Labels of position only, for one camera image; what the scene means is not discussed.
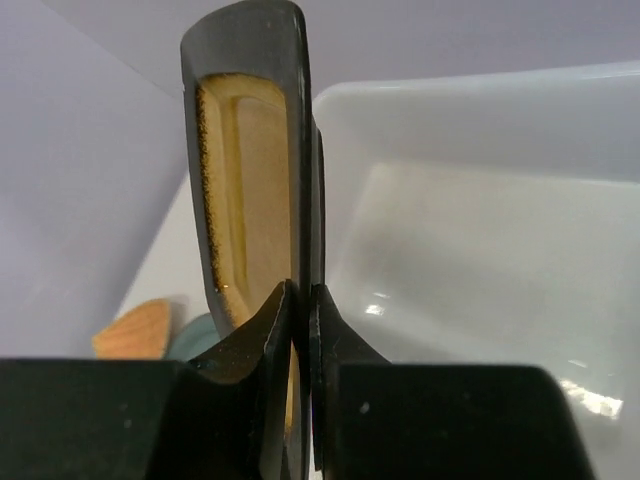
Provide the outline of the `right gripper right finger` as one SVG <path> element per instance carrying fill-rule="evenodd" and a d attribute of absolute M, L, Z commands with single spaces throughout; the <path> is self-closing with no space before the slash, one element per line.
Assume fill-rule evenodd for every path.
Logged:
<path fill-rule="evenodd" d="M 559 384 L 527 365 L 393 363 L 312 289 L 315 467 L 327 479 L 591 479 Z"/>

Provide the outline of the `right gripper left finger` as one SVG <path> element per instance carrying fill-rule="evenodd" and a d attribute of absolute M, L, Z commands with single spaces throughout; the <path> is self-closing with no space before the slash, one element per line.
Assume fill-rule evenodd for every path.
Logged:
<path fill-rule="evenodd" d="M 285 438 L 294 289 L 190 361 L 5 359 L 5 479 L 299 479 Z"/>

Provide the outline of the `black yellow square plate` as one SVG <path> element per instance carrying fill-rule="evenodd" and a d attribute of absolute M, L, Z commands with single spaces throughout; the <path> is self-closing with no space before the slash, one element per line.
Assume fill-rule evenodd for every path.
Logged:
<path fill-rule="evenodd" d="M 324 275 L 322 142 L 305 18 L 240 1 L 180 44 L 191 195 L 220 341 L 200 356 L 222 389 L 217 446 L 242 476 L 310 468 L 308 314 Z"/>

